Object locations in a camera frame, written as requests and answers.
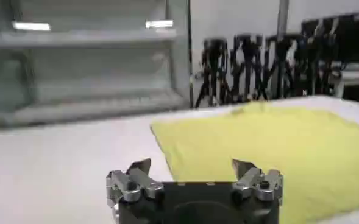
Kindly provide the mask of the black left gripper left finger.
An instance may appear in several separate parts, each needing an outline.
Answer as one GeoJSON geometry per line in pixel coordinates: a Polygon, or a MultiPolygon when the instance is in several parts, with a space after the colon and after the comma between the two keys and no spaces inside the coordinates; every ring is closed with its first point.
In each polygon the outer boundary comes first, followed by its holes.
{"type": "Polygon", "coordinates": [[[134,161],[125,172],[112,170],[106,175],[106,199],[110,208],[119,203],[137,203],[142,198],[155,201],[163,198],[163,182],[149,176],[151,162],[150,158],[134,161]]]}

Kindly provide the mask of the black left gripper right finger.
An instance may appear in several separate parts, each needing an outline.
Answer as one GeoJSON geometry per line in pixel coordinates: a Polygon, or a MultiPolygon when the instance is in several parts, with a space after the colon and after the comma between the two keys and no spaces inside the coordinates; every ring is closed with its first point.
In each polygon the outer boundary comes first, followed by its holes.
{"type": "Polygon", "coordinates": [[[270,169],[264,173],[255,164],[232,159],[237,180],[232,183],[234,193],[241,200],[254,196],[260,201],[283,201],[283,175],[279,170],[270,169]]]}

